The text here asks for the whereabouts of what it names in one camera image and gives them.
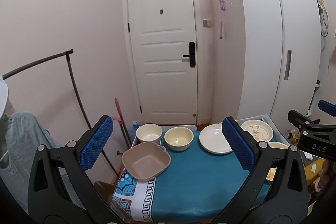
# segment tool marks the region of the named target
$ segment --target door frame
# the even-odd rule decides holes
[[[200,0],[194,0],[194,13],[195,13],[195,28],[196,28],[196,54],[197,54],[197,113],[196,113],[196,123],[202,123],[201,115],[201,102],[204,101],[204,92],[201,87],[204,85],[204,41],[203,41],[203,20],[201,15],[201,5]],[[123,15],[124,15],[124,34],[126,42],[126,52],[127,52],[127,61],[129,66],[129,71],[131,75],[132,89],[134,93],[135,102],[140,106],[140,97],[138,93],[137,80],[135,78],[135,68],[133,63],[133,54],[132,54],[132,45],[131,45],[131,36],[128,31],[128,0],[123,0]],[[140,112],[140,107],[136,107],[136,112],[140,122],[143,122],[143,116]]]

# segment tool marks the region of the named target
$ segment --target white hat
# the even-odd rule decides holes
[[[8,86],[0,75],[0,118],[5,112],[6,104],[8,100]]]

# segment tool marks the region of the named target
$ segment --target metal screw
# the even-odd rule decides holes
[[[297,147],[295,145],[291,145],[291,150],[296,152],[297,151]]]
[[[74,147],[75,145],[76,145],[75,141],[69,141],[67,144],[68,147]]]
[[[40,144],[37,148],[37,150],[42,151],[45,148],[44,144]]]
[[[260,142],[260,143],[259,143],[259,146],[260,146],[261,148],[266,148],[266,147],[267,147],[267,143],[266,143],[266,142]]]

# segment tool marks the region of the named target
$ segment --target human hand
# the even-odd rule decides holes
[[[336,173],[336,163],[325,160],[322,164],[322,175],[319,181],[319,188],[323,189],[330,181],[332,172],[329,172],[329,168],[333,165],[333,173]]]

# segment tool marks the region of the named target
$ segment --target white door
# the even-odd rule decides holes
[[[292,109],[305,115],[320,65],[321,33],[317,0],[281,0],[283,62],[271,119],[283,134]]]
[[[144,122],[196,123],[197,65],[183,57],[196,45],[193,0],[128,0],[128,14]]]

